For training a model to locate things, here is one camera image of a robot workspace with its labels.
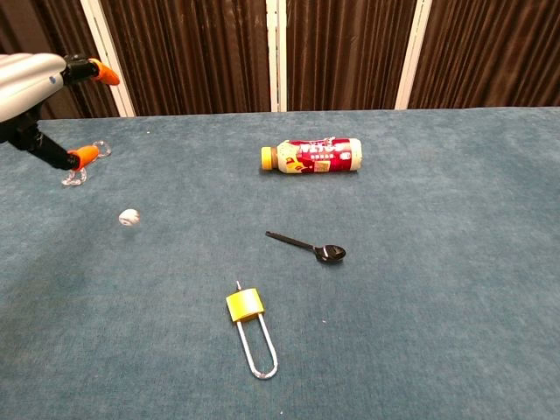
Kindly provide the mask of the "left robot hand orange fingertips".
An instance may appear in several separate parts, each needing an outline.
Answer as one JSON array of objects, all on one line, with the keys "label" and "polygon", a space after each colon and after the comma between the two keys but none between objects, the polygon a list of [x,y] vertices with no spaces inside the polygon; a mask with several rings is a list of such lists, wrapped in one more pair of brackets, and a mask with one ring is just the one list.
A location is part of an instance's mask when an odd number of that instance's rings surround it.
[{"label": "left robot hand orange fingertips", "polygon": [[13,53],[1,56],[1,141],[55,169],[81,172],[99,156],[97,145],[67,151],[38,126],[43,102],[62,88],[94,80],[117,86],[119,76],[84,55]]}]

